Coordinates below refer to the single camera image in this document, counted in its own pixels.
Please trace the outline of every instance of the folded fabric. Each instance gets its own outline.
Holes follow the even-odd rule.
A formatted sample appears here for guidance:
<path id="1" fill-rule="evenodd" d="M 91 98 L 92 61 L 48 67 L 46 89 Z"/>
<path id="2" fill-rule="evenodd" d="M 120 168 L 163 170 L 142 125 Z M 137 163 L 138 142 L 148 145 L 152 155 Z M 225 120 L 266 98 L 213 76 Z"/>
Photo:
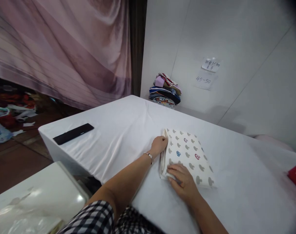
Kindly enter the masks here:
<path id="1" fill-rule="evenodd" d="M 175 81 L 171 80 L 165 73 L 159 73 L 159 75 L 164 79 L 165 83 L 167 83 L 168 86 L 177 85 Z"/>
<path id="2" fill-rule="evenodd" d="M 175 89 L 177 95 L 179 95 L 179 96 L 182 94 L 182 90 L 181 90 L 181 88 L 178 85 L 174 85 L 174 86 L 171 86 L 170 87 L 170 86 L 168 86 L 167 83 L 164 82 L 163 87 L 164 88 L 173 88 L 173 89 Z"/>
<path id="3" fill-rule="evenodd" d="M 174 95 L 176 95 L 177 98 L 181 99 L 181 98 L 179 97 L 179 95 L 177 94 L 176 90 L 175 90 L 174 88 L 172 88 L 172 87 L 170 87 L 170 88 L 163 87 L 163 89 L 166 89 L 166 90 L 170 91 L 171 93 L 173 93 Z"/>
<path id="4" fill-rule="evenodd" d="M 165 129 L 163 135 L 168 138 L 168 145 L 160 155 L 161 179 L 176 179 L 167 173 L 167 166 L 179 163 L 188 169 L 197 186 L 216 187 L 213 169 L 197 136 L 174 129 Z"/>
<path id="5" fill-rule="evenodd" d="M 176 105 L 181 102 L 181 99 L 179 97 L 175 96 L 171 92 L 167 92 L 167 91 L 164 91 L 164 90 L 159 90 L 159 91 L 157 91 L 157 93 L 162 94 L 163 96 L 165 96 L 165 97 L 167 97 L 169 99 L 172 99 L 175 102 Z"/>
<path id="6" fill-rule="evenodd" d="M 162 94 L 158 94 L 158 93 L 151 93 L 150 95 L 149 95 L 149 99 L 150 100 L 153 100 L 154 98 L 156 98 L 156 97 L 164 97 Z"/>
<path id="7" fill-rule="evenodd" d="M 171 109 L 175 107 L 175 103 L 167 97 L 155 97 L 153 102 Z"/>
<path id="8" fill-rule="evenodd" d="M 155 86 L 162 88 L 163 87 L 163 84 L 164 84 L 164 79 L 161 76 L 158 76 L 155 79 Z"/>
<path id="9" fill-rule="evenodd" d="M 181 102 L 180 97 L 177 94 L 172 93 L 168 89 L 153 86 L 149 89 L 149 93 L 150 94 L 156 94 L 156 93 L 161 94 L 162 96 L 164 96 L 166 98 L 172 99 L 176 105 Z"/>

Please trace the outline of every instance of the checkered sleeve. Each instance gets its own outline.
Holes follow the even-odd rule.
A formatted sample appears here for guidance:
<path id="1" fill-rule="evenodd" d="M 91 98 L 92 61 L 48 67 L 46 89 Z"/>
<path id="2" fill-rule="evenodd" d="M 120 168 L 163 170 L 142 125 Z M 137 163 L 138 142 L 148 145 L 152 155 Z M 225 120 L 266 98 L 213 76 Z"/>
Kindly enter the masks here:
<path id="1" fill-rule="evenodd" d="M 58 234 L 109 234 L 114 227 L 114 213 L 106 201 L 95 201 L 84 207 Z"/>

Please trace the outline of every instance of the white table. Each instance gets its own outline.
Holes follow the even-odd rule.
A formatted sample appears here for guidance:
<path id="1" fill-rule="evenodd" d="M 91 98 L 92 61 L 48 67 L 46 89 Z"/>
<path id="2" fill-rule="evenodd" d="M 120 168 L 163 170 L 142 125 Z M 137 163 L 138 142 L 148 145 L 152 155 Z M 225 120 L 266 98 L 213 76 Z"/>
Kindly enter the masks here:
<path id="1" fill-rule="evenodd" d="M 93 131 L 58 146 L 53 137 L 90 123 Z M 216 177 L 201 189 L 229 233 L 287 233 L 296 226 L 296 187 L 286 171 L 296 153 L 238 134 L 147 100 L 128 96 L 39 128 L 54 160 L 101 183 L 147 151 L 164 128 L 196 134 Z M 197 233 L 187 207 L 155 163 L 132 205 L 166 233 Z"/>
<path id="2" fill-rule="evenodd" d="M 0 210 L 13 200 L 22 207 L 70 221 L 89 200 L 62 163 L 55 162 L 0 194 Z"/>

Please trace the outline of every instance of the stack of clothes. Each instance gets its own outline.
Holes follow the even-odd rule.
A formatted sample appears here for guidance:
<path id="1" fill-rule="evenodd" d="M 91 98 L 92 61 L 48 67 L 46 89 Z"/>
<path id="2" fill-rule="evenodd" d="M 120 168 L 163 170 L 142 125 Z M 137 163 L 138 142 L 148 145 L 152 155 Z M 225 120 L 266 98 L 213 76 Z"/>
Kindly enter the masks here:
<path id="1" fill-rule="evenodd" d="M 153 102 L 174 109 L 181 102 L 181 88 L 166 74 L 159 73 L 154 86 L 149 89 L 149 99 Z"/>

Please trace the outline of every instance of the curtain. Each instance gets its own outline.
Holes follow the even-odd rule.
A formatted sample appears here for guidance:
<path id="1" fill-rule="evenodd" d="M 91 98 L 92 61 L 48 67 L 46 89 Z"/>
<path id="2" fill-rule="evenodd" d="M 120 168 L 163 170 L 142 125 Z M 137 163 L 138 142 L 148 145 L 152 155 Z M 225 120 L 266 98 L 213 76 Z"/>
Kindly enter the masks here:
<path id="1" fill-rule="evenodd" d="M 0 78 L 87 110 L 131 93 L 123 0 L 0 0 Z"/>
<path id="2" fill-rule="evenodd" d="M 144 55 L 147 0 L 129 0 L 131 32 L 132 94 L 141 95 L 141 72 Z"/>

